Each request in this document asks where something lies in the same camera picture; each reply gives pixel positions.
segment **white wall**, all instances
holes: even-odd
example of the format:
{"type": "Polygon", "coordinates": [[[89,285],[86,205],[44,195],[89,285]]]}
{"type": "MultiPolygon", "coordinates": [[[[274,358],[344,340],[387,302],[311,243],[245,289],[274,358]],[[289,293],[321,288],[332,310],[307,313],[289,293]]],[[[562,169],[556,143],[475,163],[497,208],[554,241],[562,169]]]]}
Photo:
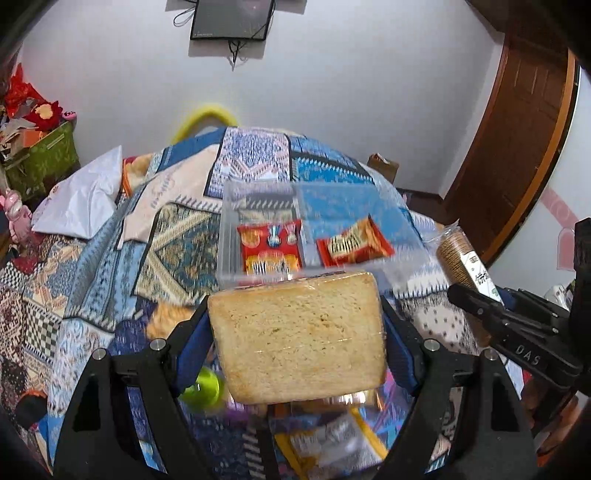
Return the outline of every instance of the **white wall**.
{"type": "Polygon", "coordinates": [[[400,162],[397,185],[438,192],[498,55],[464,0],[309,0],[303,15],[278,10],[266,45],[232,71],[226,44],[173,27],[187,5],[59,0],[27,37],[25,75],[79,114],[83,163],[118,144],[163,148],[189,112],[217,102],[241,125],[288,128],[362,161],[379,151],[400,162]]]}
{"type": "MultiPolygon", "coordinates": [[[[548,185],[579,219],[591,216],[591,82],[581,71],[579,93],[564,148],[548,185]]],[[[543,295],[565,285],[574,272],[557,270],[557,238],[562,227],[538,202],[505,251],[489,269],[502,287],[525,288],[543,295]]]]}

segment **white pillow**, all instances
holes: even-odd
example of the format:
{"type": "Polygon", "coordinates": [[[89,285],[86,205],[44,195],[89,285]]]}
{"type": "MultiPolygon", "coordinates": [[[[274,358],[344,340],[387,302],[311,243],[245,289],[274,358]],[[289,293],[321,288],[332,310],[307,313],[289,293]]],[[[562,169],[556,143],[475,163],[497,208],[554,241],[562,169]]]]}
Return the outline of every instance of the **white pillow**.
{"type": "Polygon", "coordinates": [[[122,168],[119,146],[55,185],[33,214],[33,231],[92,238],[115,211],[122,168]]]}

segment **clear plastic box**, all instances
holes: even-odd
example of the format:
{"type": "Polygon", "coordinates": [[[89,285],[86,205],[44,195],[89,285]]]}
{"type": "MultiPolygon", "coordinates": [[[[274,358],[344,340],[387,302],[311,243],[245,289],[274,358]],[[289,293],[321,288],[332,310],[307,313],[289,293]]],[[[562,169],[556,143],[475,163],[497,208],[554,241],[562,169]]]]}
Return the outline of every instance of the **clear plastic box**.
{"type": "Polygon", "coordinates": [[[228,181],[224,186],[217,281],[221,289],[310,277],[335,271],[369,271],[381,293],[404,291],[406,282],[429,256],[412,224],[408,209],[392,197],[380,196],[373,185],[322,182],[228,181]],[[316,240],[342,233],[357,220],[371,215],[395,249],[388,258],[362,264],[326,268],[316,240]],[[301,219],[298,245],[303,268],[293,273],[247,275],[244,272],[239,225],[285,223],[301,219]]]}

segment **green storage box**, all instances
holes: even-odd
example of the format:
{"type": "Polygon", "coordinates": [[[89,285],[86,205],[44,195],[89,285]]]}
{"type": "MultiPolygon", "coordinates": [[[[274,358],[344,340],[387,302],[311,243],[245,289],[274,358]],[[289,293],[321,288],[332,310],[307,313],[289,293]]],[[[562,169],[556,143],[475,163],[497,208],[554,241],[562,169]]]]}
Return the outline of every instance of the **green storage box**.
{"type": "Polygon", "coordinates": [[[59,181],[80,168],[72,124],[66,122],[4,167],[11,189],[23,200],[46,196],[59,181]]]}

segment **bed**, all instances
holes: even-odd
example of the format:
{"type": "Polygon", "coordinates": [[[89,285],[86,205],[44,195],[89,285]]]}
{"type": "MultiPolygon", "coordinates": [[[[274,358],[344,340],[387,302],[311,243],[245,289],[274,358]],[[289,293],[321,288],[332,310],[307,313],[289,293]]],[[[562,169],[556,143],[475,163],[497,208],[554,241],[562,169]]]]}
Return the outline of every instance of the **bed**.
{"type": "MultiPolygon", "coordinates": [[[[221,128],[128,163],[135,167],[130,169],[133,180],[126,180],[127,193],[122,190],[116,212],[91,240],[48,235],[31,275],[11,262],[0,271],[0,404],[33,456],[49,468],[64,414],[91,353],[99,347],[111,354],[140,351],[148,344],[146,328],[158,303],[196,305],[218,289],[217,242],[226,180],[367,184],[406,210],[402,197],[380,174],[289,132],[221,128]],[[26,391],[48,398],[47,417],[28,431],[14,415],[26,391]]],[[[408,215],[421,236],[437,231],[432,219],[408,215]]],[[[448,285],[432,255],[414,272],[408,289],[389,292],[389,300],[422,335],[453,351],[477,353],[463,312],[447,301],[448,285]]],[[[512,376],[517,383],[519,375],[512,376]]],[[[132,390],[129,396],[144,456],[159,468],[141,397],[132,390]]],[[[460,393],[452,392],[443,428],[449,438],[459,400],[460,393]]],[[[205,417],[192,416],[188,422],[220,478],[253,477],[244,438],[256,432],[226,429],[205,417]]]]}

